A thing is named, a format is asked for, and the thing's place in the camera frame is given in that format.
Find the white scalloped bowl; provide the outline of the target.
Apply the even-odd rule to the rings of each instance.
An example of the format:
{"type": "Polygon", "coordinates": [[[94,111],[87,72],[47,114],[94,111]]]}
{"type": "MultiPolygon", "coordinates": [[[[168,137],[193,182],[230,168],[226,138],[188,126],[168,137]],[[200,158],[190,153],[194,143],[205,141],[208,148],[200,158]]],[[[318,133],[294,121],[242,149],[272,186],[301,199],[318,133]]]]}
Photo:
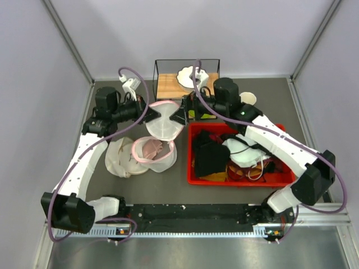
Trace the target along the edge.
{"type": "Polygon", "coordinates": [[[176,80],[185,92],[190,93],[194,91],[194,83],[193,83],[193,66],[183,67],[180,71],[178,71],[176,80]]]}

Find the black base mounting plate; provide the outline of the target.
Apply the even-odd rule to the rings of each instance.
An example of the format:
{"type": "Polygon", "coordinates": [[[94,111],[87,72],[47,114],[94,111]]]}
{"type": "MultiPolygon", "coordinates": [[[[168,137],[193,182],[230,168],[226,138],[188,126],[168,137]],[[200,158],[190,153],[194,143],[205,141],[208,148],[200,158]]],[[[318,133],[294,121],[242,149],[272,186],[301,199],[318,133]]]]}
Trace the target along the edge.
{"type": "Polygon", "coordinates": [[[294,220],[292,209],[276,214],[248,204],[134,204],[123,212],[137,222],[139,233],[242,232],[257,224],[282,228],[294,220]]]}

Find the blue mug white interior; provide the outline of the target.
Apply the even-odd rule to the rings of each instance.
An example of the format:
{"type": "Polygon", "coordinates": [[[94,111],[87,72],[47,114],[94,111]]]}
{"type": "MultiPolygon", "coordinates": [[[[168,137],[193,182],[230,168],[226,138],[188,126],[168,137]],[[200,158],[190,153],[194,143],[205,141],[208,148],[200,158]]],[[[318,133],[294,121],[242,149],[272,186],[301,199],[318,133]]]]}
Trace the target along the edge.
{"type": "Polygon", "coordinates": [[[242,92],[240,93],[241,102],[245,104],[255,105],[257,98],[255,94],[251,92],[242,92]]]}

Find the black garment in bin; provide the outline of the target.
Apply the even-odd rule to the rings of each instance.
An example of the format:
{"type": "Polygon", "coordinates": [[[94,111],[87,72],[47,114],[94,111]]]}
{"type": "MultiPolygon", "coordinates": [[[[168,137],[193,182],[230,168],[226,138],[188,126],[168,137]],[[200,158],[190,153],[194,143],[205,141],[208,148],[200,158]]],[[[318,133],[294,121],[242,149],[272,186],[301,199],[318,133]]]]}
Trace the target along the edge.
{"type": "Polygon", "coordinates": [[[192,140],[191,147],[197,178],[226,172],[230,151],[219,135],[202,129],[192,140]]]}

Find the white mesh laundry bag pink zipper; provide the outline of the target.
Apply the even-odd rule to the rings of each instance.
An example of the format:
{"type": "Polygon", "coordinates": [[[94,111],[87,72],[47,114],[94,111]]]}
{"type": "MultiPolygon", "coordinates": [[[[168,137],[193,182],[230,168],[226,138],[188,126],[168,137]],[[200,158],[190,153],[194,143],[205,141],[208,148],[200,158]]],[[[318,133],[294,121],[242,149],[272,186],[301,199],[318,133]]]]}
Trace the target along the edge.
{"type": "Polygon", "coordinates": [[[132,156],[144,167],[156,173],[162,173],[177,161],[177,148],[174,140],[182,132],[183,125],[170,120],[169,117],[180,106],[171,100],[157,101],[149,106],[160,113],[160,118],[145,124],[150,136],[139,138],[134,142],[132,156]],[[163,143],[163,150],[152,160],[142,157],[142,147],[149,139],[160,140],[163,143]]]}

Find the white bra in bin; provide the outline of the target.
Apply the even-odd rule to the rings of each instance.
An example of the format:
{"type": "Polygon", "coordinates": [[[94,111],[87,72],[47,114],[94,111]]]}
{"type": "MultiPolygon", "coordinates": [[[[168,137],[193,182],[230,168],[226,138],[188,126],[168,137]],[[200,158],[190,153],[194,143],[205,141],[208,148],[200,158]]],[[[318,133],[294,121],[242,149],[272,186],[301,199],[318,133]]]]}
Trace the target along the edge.
{"type": "Polygon", "coordinates": [[[229,158],[232,162],[240,168],[252,168],[258,163],[271,158],[270,155],[261,149],[256,149],[258,144],[241,134],[230,135],[228,138],[223,138],[223,146],[229,149],[229,158]]]}

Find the aluminium frame rail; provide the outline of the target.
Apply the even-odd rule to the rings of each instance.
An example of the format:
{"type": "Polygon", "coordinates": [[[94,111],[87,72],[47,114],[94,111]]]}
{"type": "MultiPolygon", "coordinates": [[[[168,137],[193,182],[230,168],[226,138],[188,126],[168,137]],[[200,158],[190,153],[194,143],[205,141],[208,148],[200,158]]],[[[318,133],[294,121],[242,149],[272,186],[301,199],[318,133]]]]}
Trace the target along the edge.
{"type": "Polygon", "coordinates": [[[91,228],[86,234],[73,233],[73,238],[110,238],[124,239],[130,238],[263,238],[263,239],[280,239],[290,227],[304,226],[348,226],[351,221],[346,210],[337,212],[339,207],[335,203],[318,203],[313,209],[304,206],[294,207],[294,220],[291,224],[285,224],[282,228],[274,226],[265,226],[257,224],[252,227],[252,231],[242,232],[220,232],[220,233],[139,233],[137,231],[137,222],[129,221],[103,221],[91,228]]]}

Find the cream mesh laundry bag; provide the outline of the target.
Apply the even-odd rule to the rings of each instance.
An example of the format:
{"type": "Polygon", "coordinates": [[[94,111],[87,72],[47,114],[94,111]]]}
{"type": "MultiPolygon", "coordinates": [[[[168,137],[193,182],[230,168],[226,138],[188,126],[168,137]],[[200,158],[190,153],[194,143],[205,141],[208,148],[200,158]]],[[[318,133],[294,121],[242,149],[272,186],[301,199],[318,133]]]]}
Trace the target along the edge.
{"type": "Polygon", "coordinates": [[[134,141],[128,137],[110,142],[105,154],[105,167],[111,174],[120,178],[129,178],[149,170],[132,156],[133,144],[134,141]]]}

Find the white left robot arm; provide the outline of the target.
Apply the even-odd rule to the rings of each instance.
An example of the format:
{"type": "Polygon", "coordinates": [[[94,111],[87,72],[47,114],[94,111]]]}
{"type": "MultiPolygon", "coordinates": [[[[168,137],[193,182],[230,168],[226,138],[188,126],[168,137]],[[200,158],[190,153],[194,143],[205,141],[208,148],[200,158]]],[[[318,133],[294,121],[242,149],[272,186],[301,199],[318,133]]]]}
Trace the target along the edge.
{"type": "Polygon", "coordinates": [[[136,93],[122,96],[113,87],[102,87],[95,95],[95,107],[84,123],[77,150],[64,176],[52,192],[43,193],[40,203],[49,229],[86,234],[93,225],[110,217],[121,222],[127,217],[122,197],[103,196],[86,202],[87,188],[103,152],[111,139],[120,134],[118,124],[132,121],[147,123],[161,114],[150,108],[136,93]]]}

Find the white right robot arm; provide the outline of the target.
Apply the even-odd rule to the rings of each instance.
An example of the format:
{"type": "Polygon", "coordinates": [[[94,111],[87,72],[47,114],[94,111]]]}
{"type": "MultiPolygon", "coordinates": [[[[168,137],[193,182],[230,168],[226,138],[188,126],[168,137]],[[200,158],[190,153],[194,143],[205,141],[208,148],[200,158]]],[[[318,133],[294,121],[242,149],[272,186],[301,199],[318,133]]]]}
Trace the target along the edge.
{"type": "Polygon", "coordinates": [[[278,158],[296,176],[296,180],[270,195],[262,207],[262,216],[273,222],[284,210],[303,205],[311,207],[323,196],[335,181],[335,155],[325,150],[317,151],[292,138],[279,129],[246,96],[239,93],[231,78],[219,78],[214,82],[215,94],[207,95],[191,81],[192,92],[182,98],[180,108],[171,119],[188,122],[188,111],[194,110],[197,117],[214,114],[237,131],[237,142],[253,142],[255,151],[278,158]]]}

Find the red plastic bin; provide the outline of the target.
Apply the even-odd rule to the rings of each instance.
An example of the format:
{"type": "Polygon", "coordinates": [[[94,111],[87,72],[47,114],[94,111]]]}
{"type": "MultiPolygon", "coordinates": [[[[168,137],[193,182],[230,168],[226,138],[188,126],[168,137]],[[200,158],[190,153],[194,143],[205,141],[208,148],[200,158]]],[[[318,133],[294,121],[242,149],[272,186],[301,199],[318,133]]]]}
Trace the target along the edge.
{"type": "Polygon", "coordinates": [[[291,169],[225,123],[188,126],[187,181],[194,185],[283,188],[296,180],[291,169]]]}

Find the pink bra in bag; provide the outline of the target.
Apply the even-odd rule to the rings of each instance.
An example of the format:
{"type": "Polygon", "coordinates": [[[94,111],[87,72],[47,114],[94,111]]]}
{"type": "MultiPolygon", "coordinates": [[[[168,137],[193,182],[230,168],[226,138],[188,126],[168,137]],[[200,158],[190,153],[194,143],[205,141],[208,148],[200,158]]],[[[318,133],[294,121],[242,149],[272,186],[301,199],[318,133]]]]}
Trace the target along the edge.
{"type": "Polygon", "coordinates": [[[152,160],[163,150],[163,143],[160,140],[149,139],[142,147],[142,157],[152,160]]]}

